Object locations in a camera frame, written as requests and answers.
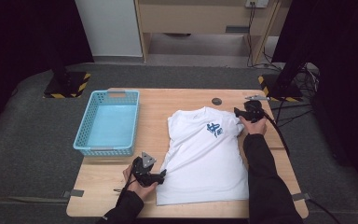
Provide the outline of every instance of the yellow and black striped tape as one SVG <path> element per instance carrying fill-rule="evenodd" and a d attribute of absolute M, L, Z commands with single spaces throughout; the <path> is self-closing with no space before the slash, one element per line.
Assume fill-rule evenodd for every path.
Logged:
<path fill-rule="evenodd" d="M 83 80 L 80 83 L 79 88 L 77 89 L 76 92 L 71 92 L 69 94 L 63 93 L 63 92 L 52 92 L 52 93 L 49 93 L 49 94 L 45 93 L 44 97 L 45 98 L 57 98 L 57 99 L 79 97 L 83 93 L 83 90 L 86 89 L 86 85 L 87 85 L 87 83 L 88 83 L 88 81 L 90 79 L 90 76 L 91 76 L 91 74 L 89 74 L 89 73 L 84 75 Z"/>
<path fill-rule="evenodd" d="M 261 90 L 266 94 L 269 95 L 269 86 L 267 85 L 266 81 L 262 76 L 258 77 L 258 82 L 260 83 Z M 302 102 L 303 99 L 301 97 L 269 97 L 271 101 L 287 101 L 287 102 Z"/>

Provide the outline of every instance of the black curtain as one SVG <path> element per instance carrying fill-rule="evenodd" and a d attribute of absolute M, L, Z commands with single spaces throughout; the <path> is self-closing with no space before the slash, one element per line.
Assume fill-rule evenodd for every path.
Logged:
<path fill-rule="evenodd" d="M 310 25 L 317 32 L 308 32 Z M 302 34 L 312 42 L 305 60 L 321 73 L 315 114 L 332 150 L 358 171 L 358 1 L 294 0 L 273 61 L 296 57 Z"/>
<path fill-rule="evenodd" d="M 74 0 L 0 1 L 0 113 L 20 81 L 51 69 L 31 22 L 45 31 L 63 65 L 93 62 Z"/>

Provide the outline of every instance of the light blue plastic bin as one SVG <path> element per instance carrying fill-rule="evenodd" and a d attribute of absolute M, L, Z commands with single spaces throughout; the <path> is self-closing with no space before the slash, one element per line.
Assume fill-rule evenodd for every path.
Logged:
<path fill-rule="evenodd" d="M 84 156 L 132 156 L 138 111 L 138 91 L 94 91 L 74 149 Z"/>

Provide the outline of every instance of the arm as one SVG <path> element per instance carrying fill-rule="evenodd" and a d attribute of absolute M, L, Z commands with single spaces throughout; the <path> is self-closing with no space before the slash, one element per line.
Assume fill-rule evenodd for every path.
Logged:
<path fill-rule="evenodd" d="M 264 138 L 266 119 L 257 123 L 241 121 L 249 133 L 243 141 L 243 149 L 249 163 L 250 223 L 303 223 L 289 189 L 278 176 Z"/>
<path fill-rule="evenodd" d="M 155 182 L 147 188 L 142 187 L 131 175 L 131 166 L 123 171 L 123 175 L 126 182 L 129 178 L 131 179 L 130 184 L 126 190 L 121 192 L 116 207 L 101 217 L 97 224 L 131 224 L 144 208 L 144 200 L 147 195 L 155 190 L 158 184 Z"/>

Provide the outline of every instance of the wooden table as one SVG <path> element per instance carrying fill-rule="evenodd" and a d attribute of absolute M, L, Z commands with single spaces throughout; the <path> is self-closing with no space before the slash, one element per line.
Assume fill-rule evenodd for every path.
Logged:
<path fill-rule="evenodd" d="M 250 34 L 253 63 L 258 63 L 268 37 L 280 35 L 292 0 L 269 0 L 267 7 L 255 10 L 251 27 L 252 10 L 245 3 L 246 0 L 134 0 L 145 62 L 152 34 L 174 33 Z M 239 32 L 232 33 L 229 27 Z"/>
<path fill-rule="evenodd" d="M 82 197 L 71 197 L 67 207 L 67 214 L 70 217 L 101 217 L 113 208 L 118 198 L 118 193 L 114 189 L 122 189 L 125 184 L 122 171 L 137 156 L 141 156 L 142 151 L 157 159 L 152 173 L 158 173 L 169 148 L 167 118 L 175 111 L 196 110 L 204 106 L 233 111 L 234 106 L 243 109 L 246 96 L 264 95 L 262 91 L 243 90 L 136 90 L 140 92 L 140 114 L 134 155 L 128 158 L 85 157 L 74 186 L 74 189 L 84 190 L 84 194 Z M 213 98 L 221 99 L 222 104 L 214 105 Z M 262 105 L 271 115 L 268 102 L 262 102 Z M 239 137 L 243 157 L 244 136 L 245 134 L 242 134 Z M 280 177 L 292 194 L 301 192 L 282 141 L 269 123 L 265 136 Z M 295 205 L 302 217 L 308 216 L 304 200 L 295 202 Z M 242 218 L 249 216 L 248 210 L 248 201 L 156 206 L 156 194 L 153 193 L 145 201 L 145 207 L 138 217 Z"/>

